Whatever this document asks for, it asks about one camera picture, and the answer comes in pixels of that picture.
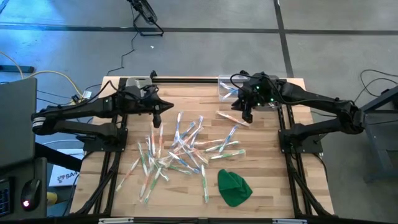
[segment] pile of toothbrushes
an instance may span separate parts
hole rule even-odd
[[[220,114],[226,118],[231,119],[228,115]],[[143,150],[140,142],[137,142],[137,147],[140,153],[138,158],[135,158],[131,164],[131,168],[124,176],[116,191],[119,191],[123,182],[131,175],[131,172],[141,162],[145,179],[139,192],[139,198],[142,203],[147,204],[149,196],[154,190],[159,177],[169,181],[167,172],[179,172],[182,175],[200,175],[203,185],[203,195],[206,203],[209,202],[208,187],[205,167],[211,163],[212,160],[227,158],[245,154],[244,149],[224,153],[224,150],[229,146],[238,145],[239,141],[232,141],[234,133],[238,129],[238,125],[232,127],[230,133],[219,140],[199,142],[197,141],[199,133],[204,129],[203,117],[199,116],[197,121],[192,121],[186,130],[180,130],[180,123],[183,117],[183,111],[177,115],[177,125],[174,135],[173,143],[170,147],[164,147],[163,142],[163,124],[159,128],[159,144],[155,142],[155,130],[153,124],[150,124],[150,134],[146,137],[147,151]]]

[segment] green fabric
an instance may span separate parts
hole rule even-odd
[[[231,207],[242,204],[253,193],[241,176],[224,169],[218,172],[218,190],[224,201]]]

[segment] gray floor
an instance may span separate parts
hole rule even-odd
[[[149,0],[164,27],[276,29],[272,0]],[[286,29],[397,30],[398,2],[393,0],[280,0]],[[125,1],[23,1],[10,0],[0,14],[2,23],[68,26],[131,27],[131,13]],[[129,51],[133,32],[63,32],[0,30],[0,49],[20,65],[38,70],[65,72],[84,89],[101,81],[106,72],[120,65]],[[396,35],[287,35],[294,76],[304,78],[307,89],[323,95],[354,99],[362,90],[359,72],[373,68],[398,73]],[[279,34],[166,33],[163,38],[138,36],[136,49],[124,58],[125,69],[111,75],[219,75],[265,71],[286,77]],[[3,57],[0,64],[9,62]],[[365,75],[365,82],[381,77]],[[4,73],[0,81],[18,80],[18,74]],[[59,95],[75,94],[65,79],[56,75],[38,77],[39,89]],[[370,91],[380,93],[392,87],[376,82]],[[39,93],[56,102],[62,98]],[[364,93],[359,106],[373,97]],[[42,108],[47,103],[38,101]],[[315,121],[324,117],[314,115]],[[39,142],[73,139],[56,134],[38,137]],[[398,180],[365,184],[372,171],[369,143],[365,135],[329,134],[322,141],[328,167],[331,199],[337,215],[385,222],[398,222]],[[79,147],[75,142],[54,144],[54,148]],[[60,209],[49,210],[59,215]]]

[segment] wooden tabletop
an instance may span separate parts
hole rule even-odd
[[[103,85],[111,80],[114,86],[117,86],[119,78],[104,77]],[[305,88],[304,81],[301,78],[289,78],[288,81]],[[224,111],[235,118],[241,117],[240,112],[231,111],[231,103],[220,103],[217,84],[160,83],[158,87],[159,96],[175,105],[172,109],[161,114],[164,125],[165,149],[168,149],[173,142],[179,111],[184,111],[180,131],[186,130],[192,121],[197,121],[199,115],[204,117],[204,130],[198,135],[197,141],[224,139],[235,125],[234,122],[218,116],[215,111]],[[107,86],[100,97],[113,92],[114,90]],[[311,124],[313,122],[310,108],[294,106],[293,111],[296,123]],[[189,176],[175,170],[166,170],[165,174],[169,176],[170,181],[166,182],[159,178],[148,204],[144,205],[139,200],[139,192],[145,174],[141,163],[139,163],[123,183],[122,189],[115,193],[111,215],[113,217],[293,217],[285,158],[280,153],[277,138],[277,130],[279,129],[277,112],[254,111],[252,114],[252,125],[250,127],[240,126],[232,138],[233,141],[240,141],[240,144],[226,148],[226,152],[245,149],[246,155],[212,160],[206,167],[210,195],[209,203],[205,203],[203,198],[200,175]],[[142,143],[145,151],[147,150],[145,136],[150,134],[151,121],[152,116],[146,114],[128,116],[127,128],[129,134],[126,150],[121,157],[117,185],[132,162],[139,157],[137,141]],[[94,118],[93,120],[94,124],[105,122],[110,122],[110,119]],[[159,130],[155,130],[155,133],[156,143],[158,143]],[[83,161],[73,198],[72,212],[81,208],[97,187],[103,157],[103,152],[94,152]],[[309,189],[324,208],[333,213],[322,164],[313,155],[303,154],[302,157]],[[220,169],[227,169],[239,174],[253,191],[250,198],[238,207],[229,207],[220,196],[217,187],[217,173]],[[102,209],[106,204],[108,188],[104,192]],[[302,193],[299,190],[298,197],[300,208],[304,211]]]

